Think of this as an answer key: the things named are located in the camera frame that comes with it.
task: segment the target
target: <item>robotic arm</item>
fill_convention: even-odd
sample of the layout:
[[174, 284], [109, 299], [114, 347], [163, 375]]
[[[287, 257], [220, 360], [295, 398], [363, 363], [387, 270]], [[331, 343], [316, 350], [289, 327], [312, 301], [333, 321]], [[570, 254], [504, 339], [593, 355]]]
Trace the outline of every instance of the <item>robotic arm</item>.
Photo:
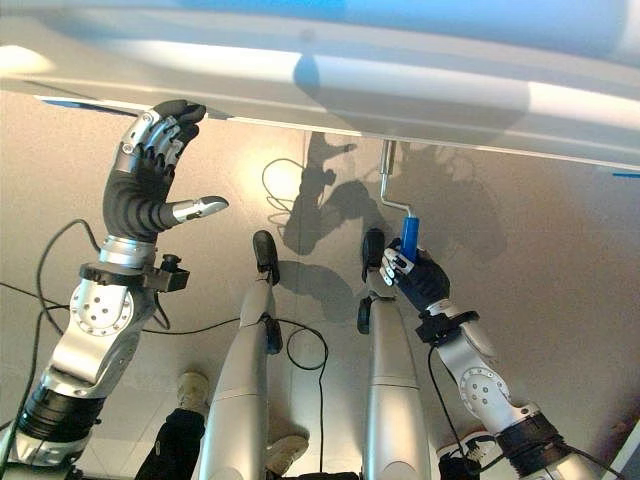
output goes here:
[[396, 283], [420, 312], [416, 329], [437, 349], [455, 379], [469, 412], [496, 437], [521, 478], [594, 480], [596, 477], [564, 443], [534, 403], [514, 404], [504, 379], [492, 367], [496, 352], [478, 324], [476, 312], [460, 312], [449, 300], [450, 284], [442, 268], [423, 252], [415, 263], [385, 249], [380, 274]]
[[201, 105], [164, 102], [122, 137], [104, 192], [109, 235], [99, 261], [81, 266], [69, 326], [20, 415], [15, 440], [3, 441], [9, 462], [22, 464], [11, 466], [7, 478], [28, 478], [24, 465], [49, 467], [40, 469], [41, 478], [69, 471], [133, 357], [155, 295], [185, 288], [189, 272], [178, 268], [178, 257], [165, 255], [154, 267], [155, 243], [158, 233], [228, 206], [215, 196], [166, 203], [177, 163], [204, 115]]

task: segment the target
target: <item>person's leg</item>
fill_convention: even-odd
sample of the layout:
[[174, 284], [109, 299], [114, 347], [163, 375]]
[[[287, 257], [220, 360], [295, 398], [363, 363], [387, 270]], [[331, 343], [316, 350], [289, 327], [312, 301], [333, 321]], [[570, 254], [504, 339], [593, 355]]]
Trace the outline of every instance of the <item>person's leg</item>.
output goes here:
[[480, 460], [495, 446], [496, 441], [489, 432], [473, 432], [465, 436], [461, 442], [467, 456], [462, 458], [457, 443], [452, 443], [438, 450], [438, 469], [441, 480], [479, 480], [480, 475], [470, 475], [469, 471], [480, 469]]
[[206, 377], [193, 372], [180, 377], [178, 408], [169, 415], [153, 449], [135, 480], [189, 480], [200, 454], [204, 435], [205, 400], [209, 392]]
[[281, 478], [291, 464], [300, 458], [309, 448], [306, 438], [299, 435], [288, 435], [267, 447], [266, 469], [267, 480]]

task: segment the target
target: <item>black cable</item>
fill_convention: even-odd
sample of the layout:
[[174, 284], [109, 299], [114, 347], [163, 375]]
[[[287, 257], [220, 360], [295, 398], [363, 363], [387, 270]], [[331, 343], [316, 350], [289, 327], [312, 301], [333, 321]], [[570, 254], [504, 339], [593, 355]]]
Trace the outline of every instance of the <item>black cable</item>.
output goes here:
[[87, 221], [82, 218], [76, 218], [75, 220], [72, 220], [71, 222], [67, 223], [64, 227], [62, 227], [60, 230], [58, 230], [53, 235], [53, 237], [51, 237], [51, 239], [47, 242], [47, 245], [44, 247], [44, 251], [42, 252], [42, 255], [40, 255], [40, 260], [38, 261], [38, 268], [36, 270], [36, 293], [38, 295], [38, 300], [40, 301], [40, 306], [42, 307], [42, 311], [45, 313], [47, 320], [49, 321], [51, 326], [56, 330], [56, 332], [58, 332], [59, 335], [62, 335], [62, 329], [53, 320], [53, 317], [51, 316], [51, 314], [49, 313], [49, 310], [47, 310], [47, 306], [45, 305], [45, 299], [42, 293], [42, 270], [44, 268], [44, 262], [47, 259], [47, 256], [49, 255], [49, 251], [51, 250], [53, 245], [56, 243], [58, 238], [60, 238], [67, 230], [69, 230], [71, 227], [73, 227], [76, 224], [80, 224], [84, 227], [85, 231], [87, 232], [87, 236], [89, 237], [89, 241], [91, 242], [91, 246], [94, 248], [96, 252], [100, 252], [100, 247], [98, 246], [98, 243], [96, 242], [96, 238], [93, 236], [93, 232], [91, 231], [91, 227], [89, 226]]
[[[10, 283], [0, 282], [0, 286], [7, 287], [7, 288], [9, 288], [11, 290], [15, 290], [16, 292], [23, 293], [25, 295], [29, 295], [30, 297], [33, 297], [35, 299], [38, 298], [38, 295], [36, 295], [35, 293], [30, 292], [28, 290], [23, 290], [22, 288], [16, 287], [15, 285], [11, 285]], [[58, 303], [55, 300], [50, 300], [50, 299], [48, 299], [46, 297], [45, 297], [45, 301], [47, 301], [49, 303], [53, 303], [56, 306], [62, 306], [61, 303]], [[161, 321], [155, 315], [153, 316], [153, 318], [157, 322]], [[208, 327], [199, 328], [197, 330], [188, 330], [188, 331], [185, 331], [185, 332], [158, 332], [156, 330], [148, 330], [148, 329], [143, 329], [142, 331], [146, 332], [146, 333], [155, 333], [157, 335], [193, 335], [193, 334], [196, 334], [196, 333], [206, 332], [207, 330], [212, 330], [212, 329], [214, 329], [216, 327], [221, 327], [222, 325], [226, 325], [227, 323], [231, 323], [231, 322], [236, 322], [238, 320], [240, 320], [240, 318], [232, 318], [230, 320], [225, 320], [224, 322], [214, 323], [213, 325], [209, 325]]]
[[156, 335], [194, 335], [196, 333], [206, 332], [207, 330], [212, 330], [216, 327], [221, 327], [222, 325], [226, 325], [227, 323], [237, 322], [240, 318], [232, 318], [230, 320], [225, 320], [224, 322], [214, 323], [213, 325], [209, 325], [208, 327], [199, 328], [197, 330], [188, 330], [186, 332], [159, 332], [157, 330], [142, 330], [146, 333], [155, 333]]
[[599, 467], [604, 468], [605, 470], [607, 470], [608, 472], [613, 473], [616, 477], [620, 478], [621, 480], [626, 480], [626, 477], [624, 475], [622, 475], [620, 472], [614, 470], [613, 468], [611, 468], [610, 466], [606, 465], [604, 462], [602, 462], [601, 460], [598, 460], [596, 457], [594, 457], [593, 455], [589, 455], [587, 452], [583, 452], [582, 450], [576, 448], [576, 447], [572, 447], [571, 445], [562, 445], [562, 448], [565, 448], [567, 450], [569, 450], [572, 453], [575, 453], [577, 455], [581, 455], [584, 458], [586, 458], [587, 460], [590, 460], [591, 462], [595, 463], [596, 465], [598, 465]]
[[433, 367], [431, 366], [431, 356], [432, 356], [433, 351], [435, 349], [436, 349], [436, 347], [434, 345], [432, 345], [431, 349], [429, 350], [429, 355], [427, 356], [427, 366], [429, 367], [429, 376], [431, 377], [431, 383], [433, 383], [433, 388], [435, 388], [436, 394], [438, 395], [438, 400], [440, 400], [440, 405], [442, 406], [442, 411], [444, 412], [445, 417], [447, 417], [447, 422], [449, 423], [449, 427], [451, 428], [451, 432], [453, 433], [453, 436], [456, 439], [456, 443], [458, 444], [458, 448], [460, 449], [460, 455], [462, 455], [462, 458], [464, 459], [463, 465], [464, 465], [465, 470], [472, 477], [476, 476], [476, 475], [480, 475], [482, 472], [485, 472], [485, 471], [489, 470], [491, 467], [493, 467], [495, 464], [497, 464], [500, 460], [505, 458], [504, 454], [500, 454], [497, 458], [495, 458], [494, 460], [489, 462], [484, 467], [479, 468], [478, 470], [471, 470], [469, 468], [469, 465], [468, 465], [469, 459], [467, 458], [466, 453], [464, 453], [464, 449], [462, 448], [462, 442], [460, 441], [460, 437], [458, 436], [458, 432], [456, 431], [455, 427], [453, 426], [453, 422], [451, 421], [451, 417], [449, 416], [449, 411], [447, 410], [447, 406], [445, 405], [444, 399], [442, 398], [442, 394], [440, 393], [440, 388], [438, 387], [438, 382], [436, 382], [436, 377], [433, 374]]
[[[30, 297], [33, 297], [36, 299], [38, 298], [38, 295], [36, 295], [35, 293], [30, 292], [29, 290], [24, 290], [20, 287], [16, 287], [15, 285], [11, 285], [10, 283], [0, 282], [0, 286], [6, 287], [9, 290], [14, 290], [18, 293], [24, 293], [25, 295], [29, 295]], [[51, 300], [50, 298], [47, 298], [47, 297], [42, 297], [42, 298], [44, 299], [45, 302], [53, 303], [54, 305], [62, 305], [61, 303], [58, 303], [55, 300]]]
[[11, 451], [11, 446], [13, 445], [13, 441], [16, 437], [16, 430], [18, 428], [18, 421], [20, 420], [20, 415], [22, 415], [22, 410], [24, 409], [25, 404], [27, 403], [27, 398], [29, 398], [29, 392], [31, 391], [31, 387], [33, 386], [33, 379], [36, 375], [36, 367], [38, 362], [38, 348], [40, 346], [40, 326], [42, 325], [42, 316], [46, 312], [49, 313], [49, 310], [57, 310], [57, 309], [68, 309], [69, 305], [50, 305], [48, 307], [44, 307], [44, 310], [41, 310], [38, 314], [38, 319], [36, 320], [36, 329], [35, 334], [33, 336], [33, 348], [31, 351], [31, 368], [29, 370], [29, 378], [27, 380], [27, 385], [22, 393], [22, 398], [20, 399], [20, 404], [18, 405], [18, 411], [13, 420], [13, 424], [11, 425], [11, 430], [9, 430], [9, 438], [7, 439], [7, 449], [2, 456], [2, 461], [0, 462], [0, 479], [4, 476], [4, 472], [7, 466], [7, 460], [9, 458], [9, 452]]
[[160, 315], [162, 316], [164, 323], [162, 323], [160, 319], [155, 315], [153, 316], [153, 319], [156, 321], [158, 325], [160, 325], [160, 328], [164, 330], [171, 330], [171, 322], [169, 321], [169, 317], [167, 317], [167, 314], [165, 313], [164, 308], [162, 308], [162, 305], [160, 305], [160, 299], [158, 298], [157, 290], [153, 292], [153, 303], [155, 303], [156, 309], [158, 310], [158, 312], [160, 312]]
[[[318, 388], [320, 390], [320, 473], [322, 473], [322, 467], [323, 467], [323, 461], [324, 461], [324, 392], [322, 389], [322, 377], [327, 367], [327, 360], [329, 359], [329, 346], [327, 345], [327, 342], [325, 341], [322, 334], [315, 328], [308, 327], [307, 325], [304, 325], [302, 323], [294, 322], [293, 320], [284, 320], [282, 318], [278, 318], [276, 320], [282, 323], [288, 323], [290, 325], [295, 325], [299, 327], [299, 329], [291, 333], [291, 335], [289, 335], [289, 338], [287, 339], [287, 357], [289, 357], [289, 360], [291, 361], [291, 363], [293, 363], [296, 367], [298, 367], [301, 370], [313, 371], [313, 370], [320, 369], [320, 375], [318, 376]], [[308, 330], [309, 332], [313, 333], [316, 337], [318, 337], [324, 347], [324, 359], [322, 360], [322, 362], [312, 367], [307, 367], [306, 365], [302, 365], [296, 360], [294, 360], [294, 358], [291, 356], [291, 351], [290, 351], [291, 339], [298, 333], [303, 332], [305, 330]]]

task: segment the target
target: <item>sneaker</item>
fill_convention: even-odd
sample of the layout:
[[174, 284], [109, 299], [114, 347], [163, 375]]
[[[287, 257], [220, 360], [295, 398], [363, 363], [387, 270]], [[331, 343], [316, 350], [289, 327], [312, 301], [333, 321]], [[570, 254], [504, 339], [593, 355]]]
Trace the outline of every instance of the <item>sneaker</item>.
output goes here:
[[289, 435], [267, 447], [266, 467], [277, 476], [283, 476], [293, 462], [299, 459], [309, 448], [306, 438]]
[[[495, 446], [496, 439], [489, 432], [482, 430], [468, 434], [460, 440], [460, 443], [467, 458], [480, 463], [480, 460]], [[462, 453], [456, 442], [438, 449], [436, 455], [438, 460], [462, 458]]]
[[196, 372], [183, 373], [178, 379], [178, 408], [191, 410], [202, 416], [207, 414], [209, 380]]

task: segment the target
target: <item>blue paint roller handle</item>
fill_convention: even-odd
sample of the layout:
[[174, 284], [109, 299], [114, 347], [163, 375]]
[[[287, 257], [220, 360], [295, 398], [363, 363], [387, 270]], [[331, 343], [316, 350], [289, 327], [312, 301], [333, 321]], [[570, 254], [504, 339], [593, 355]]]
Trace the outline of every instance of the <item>blue paint roller handle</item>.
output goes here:
[[418, 217], [404, 217], [402, 226], [402, 254], [412, 262], [418, 255], [418, 230], [420, 219]]

